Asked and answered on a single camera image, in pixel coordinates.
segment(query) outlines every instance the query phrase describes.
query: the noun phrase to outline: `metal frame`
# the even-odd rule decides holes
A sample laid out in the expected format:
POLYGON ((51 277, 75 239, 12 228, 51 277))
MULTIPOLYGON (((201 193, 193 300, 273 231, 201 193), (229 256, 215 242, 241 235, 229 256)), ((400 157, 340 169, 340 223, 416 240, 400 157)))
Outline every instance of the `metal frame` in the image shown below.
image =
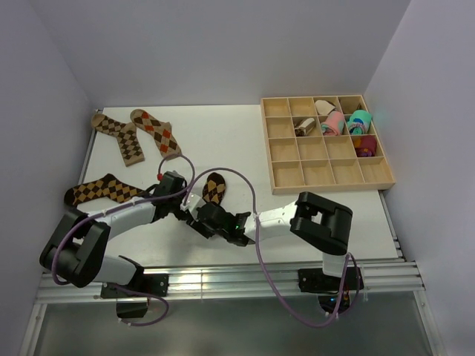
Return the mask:
MULTIPOLYGON (((79 177, 83 182, 91 157, 96 131, 92 130, 88 150, 79 177)), ((413 291, 421 315, 422 324, 434 355, 445 356, 440 334, 425 296, 425 287, 415 262, 407 262, 402 253, 396 232, 387 210, 384 196, 380 192, 381 203, 393 235, 398 257, 390 260, 359 261, 365 289, 364 299, 371 293, 413 291)), ((283 296, 302 295, 298 289, 300 268, 320 268, 321 263, 280 263, 269 264, 269 271, 275 285, 283 296)), ((168 273, 169 287, 167 300, 203 300, 220 298, 271 297, 273 292, 259 265, 252 266, 202 266, 195 268, 147 268, 146 274, 168 273)), ((43 274, 36 295, 30 321, 21 347, 21 356, 31 356, 41 331, 48 304, 57 303, 115 303, 117 300, 100 299, 101 284, 91 283, 82 289, 74 286, 58 286, 50 274, 43 274)), ((144 298, 121 298, 123 301, 140 301, 144 298)))
POLYGON ((415 291, 414 297, 416 298, 417 308, 421 316, 422 325, 425 329, 425 334, 429 341, 430 350, 434 356, 446 356, 442 338, 437 328, 435 319, 433 318, 432 311, 429 308, 427 295, 425 291, 415 291))

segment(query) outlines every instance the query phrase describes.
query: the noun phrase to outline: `white wall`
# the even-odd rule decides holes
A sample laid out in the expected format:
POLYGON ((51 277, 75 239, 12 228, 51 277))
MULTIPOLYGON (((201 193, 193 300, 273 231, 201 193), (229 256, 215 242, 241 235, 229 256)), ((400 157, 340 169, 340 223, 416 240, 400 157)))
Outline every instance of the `white wall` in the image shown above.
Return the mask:
POLYGON ((361 93, 410 0, 30 0, 98 106, 361 93))
POLYGON ((92 108, 25 0, 1 3, 0 48, 0 353, 17 355, 92 108))
POLYGON ((412 0, 366 91, 396 172, 396 233, 449 355, 475 355, 474 16, 470 0, 412 0))

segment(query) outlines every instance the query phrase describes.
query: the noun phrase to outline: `tan argyle sock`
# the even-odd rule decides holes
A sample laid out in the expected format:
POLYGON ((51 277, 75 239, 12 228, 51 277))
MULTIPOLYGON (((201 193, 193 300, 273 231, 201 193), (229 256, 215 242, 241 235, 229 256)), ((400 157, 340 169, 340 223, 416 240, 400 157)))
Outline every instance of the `tan argyle sock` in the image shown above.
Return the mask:
POLYGON ((162 157, 181 154, 181 148, 171 134, 170 122, 161 122, 141 109, 131 112, 131 121, 154 138, 162 157))
POLYGON ((226 191, 226 182, 219 173, 211 173, 206 178, 206 184, 203 187, 203 199, 207 202, 221 204, 226 191))
POLYGON ((114 136, 117 139, 120 154, 126 167, 145 159, 137 139, 137 129, 134 124, 122 124, 101 113, 97 113, 92 117, 91 124, 97 131, 114 136))
POLYGON ((68 189, 65 194, 65 204, 77 206, 103 197, 114 202, 127 202, 142 192, 142 189, 120 182, 113 174, 106 174, 101 179, 68 189))

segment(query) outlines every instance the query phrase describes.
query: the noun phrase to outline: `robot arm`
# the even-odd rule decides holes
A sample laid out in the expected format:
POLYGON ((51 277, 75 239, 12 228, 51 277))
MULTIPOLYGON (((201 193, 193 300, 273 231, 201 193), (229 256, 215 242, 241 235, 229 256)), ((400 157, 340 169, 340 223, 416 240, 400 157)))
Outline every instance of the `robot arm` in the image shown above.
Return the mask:
MULTIPOLYGON (((143 287, 144 268, 126 257, 105 255, 107 242, 138 225, 153 223, 172 213, 206 238, 220 235, 229 243, 246 246, 253 243, 256 222, 251 213, 231 214, 221 206, 205 202, 196 194, 153 201, 150 198, 176 194, 186 186, 185 179, 175 172, 163 175, 153 192, 135 197, 134 205, 92 220, 76 232, 82 244, 70 241, 59 254, 58 275, 77 287, 90 282, 117 283, 132 290, 143 287)), ((83 213, 77 209, 67 212, 56 227, 40 257, 40 263, 51 269, 53 256, 64 236, 79 221, 100 211, 83 213)), ((347 253, 352 211, 336 202, 309 192, 301 193, 297 201, 259 214, 260 239, 289 235, 289 232, 316 247, 324 254, 324 273, 340 277, 347 253), (321 214, 320 223, 315 217, 321 214)))

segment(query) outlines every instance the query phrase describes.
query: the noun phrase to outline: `rolled sock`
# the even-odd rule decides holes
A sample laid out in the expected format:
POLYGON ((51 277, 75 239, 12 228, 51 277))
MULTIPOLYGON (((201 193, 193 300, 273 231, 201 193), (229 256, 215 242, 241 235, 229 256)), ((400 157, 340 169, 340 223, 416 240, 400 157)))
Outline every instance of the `rolled sock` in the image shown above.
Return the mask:
POLYGON ((350 135, 365 135, 370 129, 373 115, 365 110, 357 110, 348 121, 348 131, 350 135))
POLYGON ((378 145, 374 136, 363 136, 353 142, 355 146, 356 156, 358 157, 374 157, 376 155, 376 147, 378 145))
POLYGON ((327 119, 320 124, 324 136, 339 136, 344 127, 344 115, 339 111, 333 111, 327 119))
POLYGON ((317 127, 317 122, 314 118, 309 117, 304 119, 298 123, 297 126, 294 127, 295 135, 297 137, 308 136, 310 131, 317 127))
POLYGON ((317 109, 318 115, 328 115, 335 110, 334 104, 327 100, 316 100, 315 108, 317 109))

